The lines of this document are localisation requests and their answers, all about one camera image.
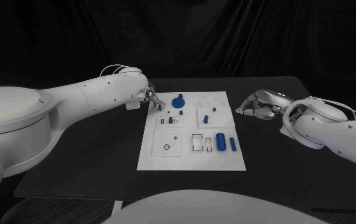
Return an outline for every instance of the small blue part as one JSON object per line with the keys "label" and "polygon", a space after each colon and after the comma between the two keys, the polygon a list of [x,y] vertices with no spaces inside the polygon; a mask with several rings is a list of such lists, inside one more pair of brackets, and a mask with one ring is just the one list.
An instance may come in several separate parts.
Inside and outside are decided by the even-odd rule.
{"label": "small blue part", "polygon": [[174,99],[172,105],[176,108],[182,108],[184,107],[184,105],[185,105],[185,99],[184,99],[184,95],[182,94],[178,96],[178,98]]}
{"label": "small blue part", "polygon": [[236,140],[234,140],[234,137],[231,137],[231,144],[233,144],[233,151],[237,151],[237,146],[236,146]]}
{"label": "small blue part", "polygon": [[217,134],[217,145],[218,145],[218,150],[220,151],[225,151],[227,150],[225,135],[223,133]]}

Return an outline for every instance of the white board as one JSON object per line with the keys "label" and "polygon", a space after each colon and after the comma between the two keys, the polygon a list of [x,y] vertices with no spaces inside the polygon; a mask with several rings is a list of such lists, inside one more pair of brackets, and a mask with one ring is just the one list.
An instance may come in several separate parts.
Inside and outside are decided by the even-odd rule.
{"label": "white board", "polygon": [[[175,108],[172,101],[179,94],[185,106]],[[246,171],[227,92],[158,93],[158,97],[166,106],[162,111],[153,103],[149,106],[138,170]],[[218,133],[225,135],[225,151],[218,150]]]}

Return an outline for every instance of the black backdrop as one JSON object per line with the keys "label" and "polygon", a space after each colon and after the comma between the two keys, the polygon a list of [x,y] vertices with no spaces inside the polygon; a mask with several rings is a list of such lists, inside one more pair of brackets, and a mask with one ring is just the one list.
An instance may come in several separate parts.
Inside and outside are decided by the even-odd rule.
{"label": "black backdrop", "polygon": [[354,105],[356,0],[2,3],[0,85],[57,87],[122,63],[149,78],[296,76]]}

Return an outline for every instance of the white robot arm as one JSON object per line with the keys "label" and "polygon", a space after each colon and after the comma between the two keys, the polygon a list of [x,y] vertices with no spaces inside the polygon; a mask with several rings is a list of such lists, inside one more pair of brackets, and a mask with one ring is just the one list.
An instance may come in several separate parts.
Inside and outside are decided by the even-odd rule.
{"label": "white robot arm", "polygon": [[[344,111],[326,102],[351,109],[355,120],[348,120]],[[295,101],[279,92],[259,90],[246,99],[237,112],[264,120],[282,113],[285,135],[311,148],[322,149],[328,146],[341,157],[356,163],[356,115],[347,105],[313,96]]]}
{"label": "white robot arm", "polygon": [[114,73],[53,89],[0,87],[0,180],[45,159],[80,120],[122,104],[129,110],[149,101],[165,105],[140,69]]}

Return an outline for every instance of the black table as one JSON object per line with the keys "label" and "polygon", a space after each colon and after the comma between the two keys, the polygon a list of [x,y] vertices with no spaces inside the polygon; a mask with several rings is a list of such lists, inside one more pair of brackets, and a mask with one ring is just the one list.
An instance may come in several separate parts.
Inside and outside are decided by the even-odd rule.
{"label": "black table", "polygon": [[[155,79],[158,92],[227,91],[233,109],[267,88],[303,99],[296,77]],[[140,200],[181,189],[210,189],[282,205],[356,209],[356,164],[285,136],[273,120],[234,114],[247,171],[138,171],[148,104],[97,114],[64,132],[53,153],[16,189],[18,197]]]}

